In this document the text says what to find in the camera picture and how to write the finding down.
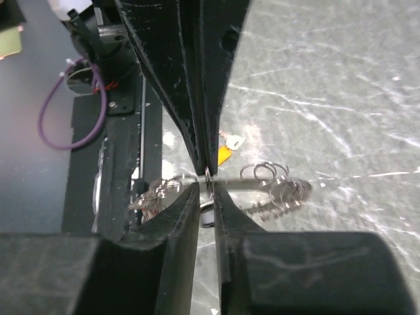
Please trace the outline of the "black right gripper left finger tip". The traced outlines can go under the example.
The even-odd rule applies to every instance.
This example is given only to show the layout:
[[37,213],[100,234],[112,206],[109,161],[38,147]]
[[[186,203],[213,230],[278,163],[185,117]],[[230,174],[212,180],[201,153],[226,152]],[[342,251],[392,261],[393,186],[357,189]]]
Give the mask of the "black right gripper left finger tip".
[[191,184],[121,240],[2,234],[2,314],[188,314],[200,220]]

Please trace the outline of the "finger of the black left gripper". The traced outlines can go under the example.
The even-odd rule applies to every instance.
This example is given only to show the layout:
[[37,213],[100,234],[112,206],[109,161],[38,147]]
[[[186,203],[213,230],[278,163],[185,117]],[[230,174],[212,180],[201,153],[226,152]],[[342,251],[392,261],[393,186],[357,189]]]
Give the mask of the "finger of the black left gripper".
[[217,173],[221,111],[250,1],[179,1],[190,102],[187,149],[197,174]]

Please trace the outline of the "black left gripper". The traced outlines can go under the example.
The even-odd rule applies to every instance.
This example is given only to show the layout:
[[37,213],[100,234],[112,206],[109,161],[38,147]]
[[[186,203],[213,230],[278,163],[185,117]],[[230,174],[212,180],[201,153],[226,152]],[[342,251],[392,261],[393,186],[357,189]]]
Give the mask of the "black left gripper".
[[70,33],[79,60],[136,62],[136,54],[149,84],[180,130],[196,174],[204,175],[205,151],[200,147],[202,132],[194,108],[196,93],[182,33],[180,4],[61,1],[60,21]]

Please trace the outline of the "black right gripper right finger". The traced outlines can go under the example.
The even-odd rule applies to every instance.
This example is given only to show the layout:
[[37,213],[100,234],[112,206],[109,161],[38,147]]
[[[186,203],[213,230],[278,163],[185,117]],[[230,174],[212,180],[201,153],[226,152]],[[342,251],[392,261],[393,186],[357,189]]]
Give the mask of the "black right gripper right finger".
[[370,232],[267,232],[215,186],[222,314],[415,314],[398,263]]

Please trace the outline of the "metal disc keyring with rings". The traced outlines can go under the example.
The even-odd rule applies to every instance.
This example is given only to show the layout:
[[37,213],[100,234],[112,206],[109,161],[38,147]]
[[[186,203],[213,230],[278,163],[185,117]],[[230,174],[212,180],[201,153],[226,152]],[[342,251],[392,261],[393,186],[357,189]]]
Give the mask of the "metal disc keyring with rings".
[[[212,177],[212,182],[225,188],[243,213],[259,216],[262,221],[298,210],[312,194],[311,183],[292,177],[288,166],[272,161],[246,165],[238,176]],[[151,183],[128,205],[128,212],[136,216],[137,225],[144,224],[172,205],[193,184],[199,186],[202,205],[208,200],[205,176],[181,174]]]

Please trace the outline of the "black head key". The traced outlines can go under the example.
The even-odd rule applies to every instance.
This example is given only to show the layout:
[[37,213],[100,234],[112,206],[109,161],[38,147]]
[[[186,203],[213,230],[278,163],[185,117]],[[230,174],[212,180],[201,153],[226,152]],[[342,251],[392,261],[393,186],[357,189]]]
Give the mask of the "black head key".
[[214,187],[210,170],[205,169],[205,186],[208,200],[200,205],[200,223],[202,228],[214,227]]

